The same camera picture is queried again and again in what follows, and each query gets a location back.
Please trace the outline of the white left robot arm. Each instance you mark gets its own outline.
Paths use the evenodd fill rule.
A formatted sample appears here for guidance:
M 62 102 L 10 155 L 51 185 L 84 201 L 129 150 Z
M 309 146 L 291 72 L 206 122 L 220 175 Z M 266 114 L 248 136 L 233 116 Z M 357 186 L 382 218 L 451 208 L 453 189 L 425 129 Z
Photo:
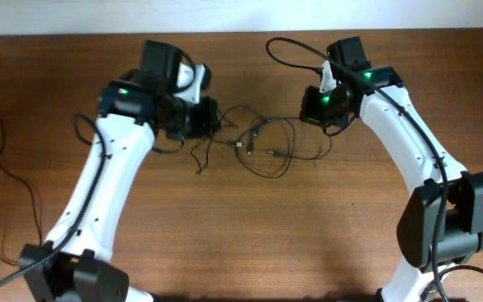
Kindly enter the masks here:
M 155 301 L 110 264 L 134 178 L 158 131 L 185 143 L 220 130 L 211 72 L 180 48 L 148 40 L 138 68 L 102 89 L 91 150 L 73 194 L 43 244 L 18 259 L 36 301 Z

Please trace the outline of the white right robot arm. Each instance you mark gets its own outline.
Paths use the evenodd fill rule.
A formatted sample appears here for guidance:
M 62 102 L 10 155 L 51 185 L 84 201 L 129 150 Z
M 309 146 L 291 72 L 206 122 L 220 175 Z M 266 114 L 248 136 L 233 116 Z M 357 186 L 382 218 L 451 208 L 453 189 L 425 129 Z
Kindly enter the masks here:
M 402 258 L 377 301 L 427 301 L 436 283 L 483 251 L 483 172 L 471 174 L 418 115 L 391 66 L 374 67 L 360 37 L 326 49 L 320 85 L 306 89 L 300 117 L 326 129 L 361 119 L 381 140 L 407 186 L 397 224 Z

